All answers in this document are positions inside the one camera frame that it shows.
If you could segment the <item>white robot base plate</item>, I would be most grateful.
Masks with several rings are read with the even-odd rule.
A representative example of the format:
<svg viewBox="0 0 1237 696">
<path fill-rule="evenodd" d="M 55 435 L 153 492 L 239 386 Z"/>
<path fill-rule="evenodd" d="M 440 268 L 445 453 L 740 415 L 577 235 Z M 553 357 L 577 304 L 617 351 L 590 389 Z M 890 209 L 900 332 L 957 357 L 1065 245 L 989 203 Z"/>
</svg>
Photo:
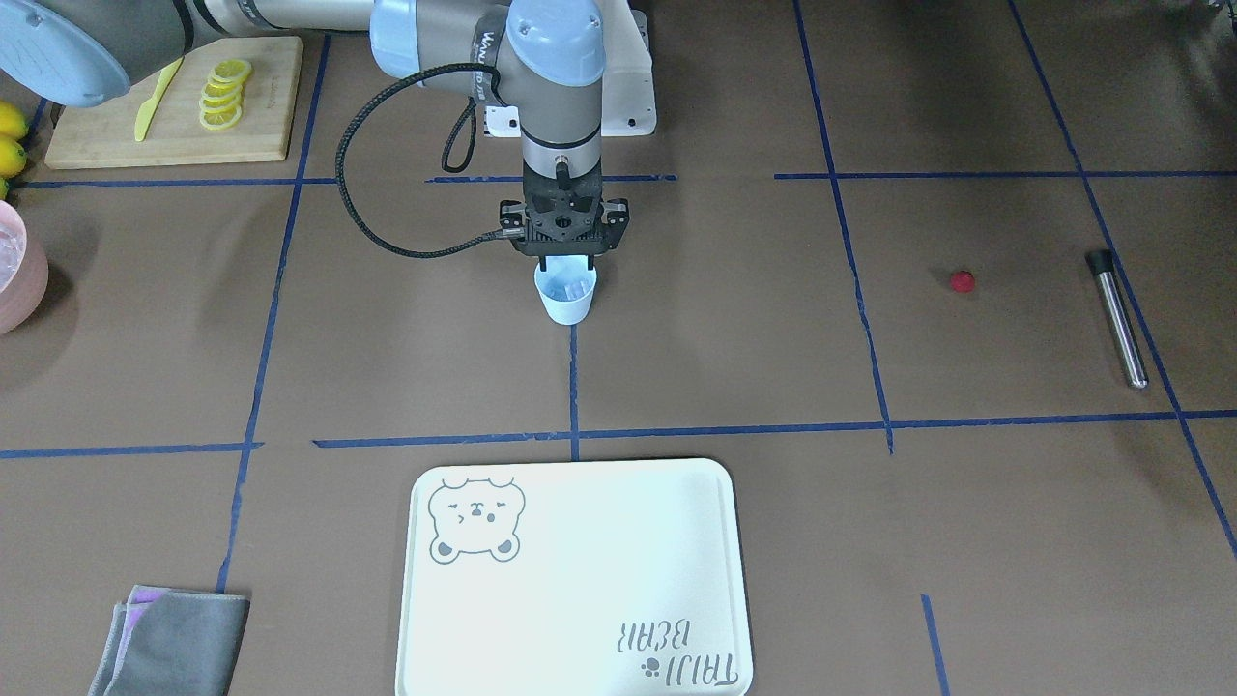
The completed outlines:
<svg viewBox="0 0 1237 696">
<path fill-rule="evenodd" d="M 606 56 L 601 135 L 649 136 L 656 132 L 658 116 L 647 14 L 630 1 L 596 1 L 595 6 L 602 14 Z"/>
</svg>

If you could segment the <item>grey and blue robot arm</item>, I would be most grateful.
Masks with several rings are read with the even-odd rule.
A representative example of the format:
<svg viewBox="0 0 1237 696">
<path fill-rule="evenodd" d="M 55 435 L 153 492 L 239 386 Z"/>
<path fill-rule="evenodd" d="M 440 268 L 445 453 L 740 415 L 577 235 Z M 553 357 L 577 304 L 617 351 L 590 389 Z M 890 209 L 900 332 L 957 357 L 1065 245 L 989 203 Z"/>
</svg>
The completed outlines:
<svg viewBox="0 0 1237 696">
<path fill-rule="evenodd" d="M 470 110 L 518 112 L 523 195 L 500 206 L 499 229 L 547 269 L 552 257 L 591 263 L 621 244 L 626 199 L 602 176 L 607 21 L 596 1 L 5 1 L 2 70 L 51 103 L 94 108 L 122 96 L 204 45 L 297 31 L 366 35 L 393 83 L 349 122 L 334 163 L 343 206 L 372 244 L 418 260 L 367 226 L 345 180 L 353 138 L 379 105 L 412 85 L 468 96 Z"/>
</svg>

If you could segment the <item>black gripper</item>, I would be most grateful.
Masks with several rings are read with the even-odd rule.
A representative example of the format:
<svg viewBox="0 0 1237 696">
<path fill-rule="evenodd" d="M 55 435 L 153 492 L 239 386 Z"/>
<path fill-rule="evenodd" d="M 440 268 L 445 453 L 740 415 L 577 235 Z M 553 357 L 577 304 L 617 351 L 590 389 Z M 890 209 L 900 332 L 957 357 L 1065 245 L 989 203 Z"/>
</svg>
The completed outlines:
<svg viewBox="0 0 1237 696">
<path fill-rule="evenodd" d="M 534 189 L 523 202 L 501 202 L 501 239 L 529 257 L 539 257 L 539 271 L 549 274 L 549 257 L 588 256 L 588 272 L 596 273 L 596 256 L 614 251 L 630 225 L 626 198 L 602 198 L 597 185 L 580 182 Z"/>
</svg>

